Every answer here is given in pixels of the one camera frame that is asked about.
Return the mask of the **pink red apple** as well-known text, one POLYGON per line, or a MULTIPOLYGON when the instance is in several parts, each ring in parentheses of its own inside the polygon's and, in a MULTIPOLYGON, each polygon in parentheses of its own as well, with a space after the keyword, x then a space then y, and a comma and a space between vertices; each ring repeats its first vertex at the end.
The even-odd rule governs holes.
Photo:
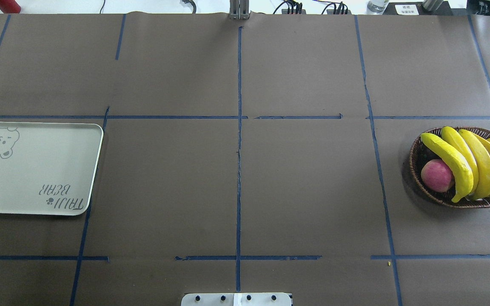
POLYGON ((441 159, 428 161, 421 170, 421 178, 425 186, 437 193, 447 192, 455 185, 453 172, 441 159))

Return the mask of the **grey water bottle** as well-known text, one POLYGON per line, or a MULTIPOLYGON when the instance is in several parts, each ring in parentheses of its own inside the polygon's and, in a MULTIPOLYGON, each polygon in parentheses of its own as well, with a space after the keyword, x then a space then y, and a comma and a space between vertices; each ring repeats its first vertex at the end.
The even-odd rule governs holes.
POLYGON ((386 10, 389 0, 368 0, 366 10, 368 14, 381 15, 386 10))

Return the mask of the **red bottle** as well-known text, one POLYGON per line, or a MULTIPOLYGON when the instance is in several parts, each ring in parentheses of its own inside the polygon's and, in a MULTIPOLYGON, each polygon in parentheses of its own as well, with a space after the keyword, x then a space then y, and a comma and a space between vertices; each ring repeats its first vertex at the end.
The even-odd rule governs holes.
POLYGON ((5 14, 18 14, 21 12, 21 6, 16 0, 0 0, 0 11, 5 14))

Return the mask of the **aluminium frame post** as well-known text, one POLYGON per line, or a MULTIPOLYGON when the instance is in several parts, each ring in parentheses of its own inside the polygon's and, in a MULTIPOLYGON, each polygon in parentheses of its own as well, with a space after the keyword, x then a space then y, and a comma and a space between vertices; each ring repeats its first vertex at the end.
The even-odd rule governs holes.
POLYGON ((229 0, 229 19, 247 20, 250 18, 250 0, 229 0))

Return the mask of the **white bear-print tray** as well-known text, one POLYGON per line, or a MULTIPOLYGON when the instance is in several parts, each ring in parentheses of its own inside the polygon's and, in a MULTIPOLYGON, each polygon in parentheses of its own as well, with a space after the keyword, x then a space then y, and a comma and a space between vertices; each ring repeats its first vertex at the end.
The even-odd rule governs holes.
POLYGON ((97 124, 0 122, 0 213, 87 211, 103 136, 97 124))

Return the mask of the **white mount base plate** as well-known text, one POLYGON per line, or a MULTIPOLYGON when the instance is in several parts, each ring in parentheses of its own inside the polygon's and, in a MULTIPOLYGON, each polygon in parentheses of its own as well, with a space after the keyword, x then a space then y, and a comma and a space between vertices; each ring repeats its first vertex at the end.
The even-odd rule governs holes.
POLYGON ((182 306, 293 306, 285 292, 185 294, 182 306))

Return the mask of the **brown wicker basket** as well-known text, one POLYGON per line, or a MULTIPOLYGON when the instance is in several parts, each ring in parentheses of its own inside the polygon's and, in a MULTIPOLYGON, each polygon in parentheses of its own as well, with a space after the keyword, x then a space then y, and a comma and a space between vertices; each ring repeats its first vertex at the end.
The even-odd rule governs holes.
POLYGON ((412 184, 412 189, 424 200, 428 200, 430 203, 442 205, 444 207, 451 207, 454 209, 480 209, 490 208, 490 197, 479 200, 466 200, 462 199, 457 203, 453 203, 451 199, 455 195, 455 188, 452 187, 445 193, 437 193, 426 187, 422 182, 420 172, 424 165, 437 155, 433 153, 427 153, 428 148, 422 143, 420 136, 418 136, 411 145, 410 153, 407 161, 407 168, 409 177, 408 182, 412 184))

